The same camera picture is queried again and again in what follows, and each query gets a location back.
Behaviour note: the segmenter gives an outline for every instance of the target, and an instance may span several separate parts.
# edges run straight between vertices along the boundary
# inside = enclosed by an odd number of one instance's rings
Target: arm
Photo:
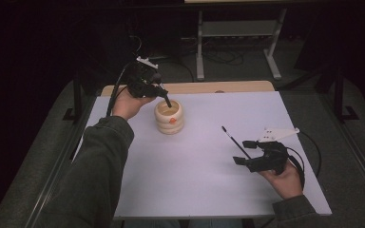
[[[274,171],[259,173],[283,198],[283,201],[273,204],[278,227],[328,227],[303,195],[298,171],[289,161],[286,163],[285,171],[280,175],[276,175]]]
[[[109,227],[121,190],[133,131],[127,120],[153,99],[135,99],[125,90],[112,110],[88,127],[77,159],[62,178],[58,191],[43,208],[41,227]]]

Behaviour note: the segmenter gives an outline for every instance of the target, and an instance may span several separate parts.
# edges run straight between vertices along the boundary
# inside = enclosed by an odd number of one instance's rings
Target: beige jar
[[[183,129],[183,107],[175,100],[170,100],[171,107],[165,101],[155,107],[156,124],[160,132],[172,135]]]

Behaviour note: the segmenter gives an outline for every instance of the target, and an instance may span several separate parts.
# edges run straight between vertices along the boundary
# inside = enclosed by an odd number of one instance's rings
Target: orange sticker
[[[175,124],[175,123],[176,123],[176,121],[177,121],[176,119],[171,118],[171,119],[170,119],[170,121],[169,121],[169,123],[171,123],[171,124]]]

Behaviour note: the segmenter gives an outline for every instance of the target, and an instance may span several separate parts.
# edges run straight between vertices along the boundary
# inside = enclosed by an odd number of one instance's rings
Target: dark green sleeve
[[[102,118],[84,133],[78,156],[43,208],[41,227],[109,227],[134,134],[121,117]]]
[[[322,217],[316,213],[305,196],[286,199],[273,204],[279,228],[327,228]]]

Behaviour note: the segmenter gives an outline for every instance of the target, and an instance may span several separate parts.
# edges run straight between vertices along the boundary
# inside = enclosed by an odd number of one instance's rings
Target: white paper sheet
[[[244,155],[221,126],[238,143],[257,140],[265,127],[294,128],[279,93],[171,94],[169,98],[179,101],[184,109],[185,125],[180,133],[164,135],[157,130],[154,106],[162,98],[142,107],[128,121],[135,139],[129,149],[115,218],[248,218],[274,214],[271,204],[280,197],[262,176],[235,165],[232,157]],[[87,125],[105,116],[108,101],[108,97],[97,99]],[[298,136],[280,142],[304,159],[306,197],[318,213],[332,214]],[[263,154],[260,149],[246,152],[253,158]]]

